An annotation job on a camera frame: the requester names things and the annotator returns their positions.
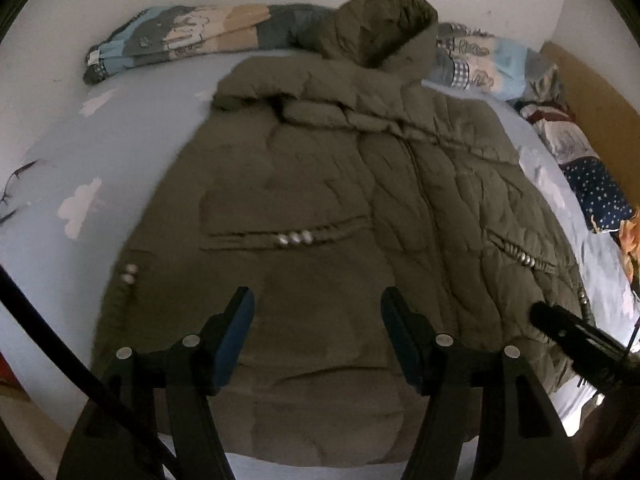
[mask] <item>black rod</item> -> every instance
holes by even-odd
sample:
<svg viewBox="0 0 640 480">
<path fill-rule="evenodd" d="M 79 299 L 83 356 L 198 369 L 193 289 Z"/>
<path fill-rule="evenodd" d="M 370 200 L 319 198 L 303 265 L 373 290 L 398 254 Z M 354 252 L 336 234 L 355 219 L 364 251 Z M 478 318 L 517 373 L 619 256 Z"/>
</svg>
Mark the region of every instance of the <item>black rod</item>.
<svg viewBox="0 0 640 480">
<path fill-rule="evenodd" d="M 27 335 L 40 347 L 63 374 L 75 384 L 87 397 L 95 402 L 108 415 L 119 422 L 129 433 L 138 439 L 156 456 L 174 475 L 180 479 L 178 460 L 149 428 L 138 420 L 127 406 L 120 402 L 100 380 L 94 376 L 53 332 L 35 307 L 22 293 L 14 280 L 0 265 L 0 303 L 24 329 Z"/>
</svg>

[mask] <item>bed sheet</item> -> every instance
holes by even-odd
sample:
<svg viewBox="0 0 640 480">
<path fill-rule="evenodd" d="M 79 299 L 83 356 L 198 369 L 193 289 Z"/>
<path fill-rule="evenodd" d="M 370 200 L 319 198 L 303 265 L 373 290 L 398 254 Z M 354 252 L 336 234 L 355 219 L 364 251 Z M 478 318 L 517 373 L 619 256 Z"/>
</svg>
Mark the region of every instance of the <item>bed sheet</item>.
<svg viewBox="0 0 640 480">
<path fill-rule="evenodd" d="M 156 184 L 207 116 L 220 78 L 240 60 L 265 54 L 286 52 L 203 56 L 110 78 L 29 151 L 27 162 L 38 162 L 14 183 L 8 205 L 2 206 L 7 209 L 0 210 L 17 209 L 0 228 L 0 261 L 84 363 L 111 265 Z M 494 108 L 520 152 L 525 174 L 574 248 L 598 325 L 626 340 L 634 298 L 618 248 L 608 235 L 587 230 L 575 196 L 532 127 L 505 103 L 479 92 L 436 88 L 484 99 Z M 0 352 L 34 402 L 62 427 L 72 428 L 84 396 L 4 309 L 0 333 Z M 591 394 L 588 386 L 579 390 L 569 383 L 552 400 L 568 420 Z M 465 449 L 472 451 L 473 443 Z"/>
</svg>

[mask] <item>quilted coat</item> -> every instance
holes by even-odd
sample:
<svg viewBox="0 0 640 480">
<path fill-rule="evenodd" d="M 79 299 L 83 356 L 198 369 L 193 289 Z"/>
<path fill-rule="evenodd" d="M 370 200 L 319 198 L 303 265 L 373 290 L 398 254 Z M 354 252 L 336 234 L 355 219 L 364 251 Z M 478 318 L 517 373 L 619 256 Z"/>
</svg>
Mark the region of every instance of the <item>quilted coat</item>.
<svg viewBox="0 0 640 480">
<path fill-rule="evenodd" d="M 249 286 L 216 425 L 228 452 L 306 466 L 413 447 L 425 399 L 386 336 L 387 286 L 471 348 L 516 345 L 548 392 L 570 377 L 528 309 L 584 313 L 575 257 L 491 108 L 420 83 L 437 23 L 425 0 L 351 0 L 309 32 L 316 54 L 220 82 L 114 266 L 95 370 L 120 346 L 168 348 Z"/>
</svg>

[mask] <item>red object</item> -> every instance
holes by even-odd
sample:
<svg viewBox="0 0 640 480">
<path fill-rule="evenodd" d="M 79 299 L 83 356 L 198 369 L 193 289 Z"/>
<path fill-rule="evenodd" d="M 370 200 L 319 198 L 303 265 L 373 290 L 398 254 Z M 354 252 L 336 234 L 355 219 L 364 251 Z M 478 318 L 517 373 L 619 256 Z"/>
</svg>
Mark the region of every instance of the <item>red object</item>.
<svg viewBox="0 0 640 480">
<path fill-rule="evenodd" d="M 0 354 L 0 384 L 4 384 L 4 386 L 9 386 L 11 388 L 17 388 L 21 390 L 22 387 L 18 382 L 18 379 L 15 378 L 15 375 L 9 365 Z"/>
</svg>

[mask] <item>wooden headboard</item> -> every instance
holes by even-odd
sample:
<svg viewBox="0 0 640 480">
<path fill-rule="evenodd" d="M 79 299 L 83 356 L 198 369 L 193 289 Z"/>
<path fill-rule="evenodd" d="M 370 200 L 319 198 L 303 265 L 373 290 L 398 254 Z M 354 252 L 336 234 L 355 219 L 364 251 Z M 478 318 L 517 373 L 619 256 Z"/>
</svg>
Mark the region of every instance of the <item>wooden headboard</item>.
<svg viewBox="0 0 640 480">
<path fill-rule="evenodd" d="M 640 114 L 591 67 L 547 41 L 541 53 L 560 67 L 566 100 L 632 206 L 640 205 Z"/>
</svg>

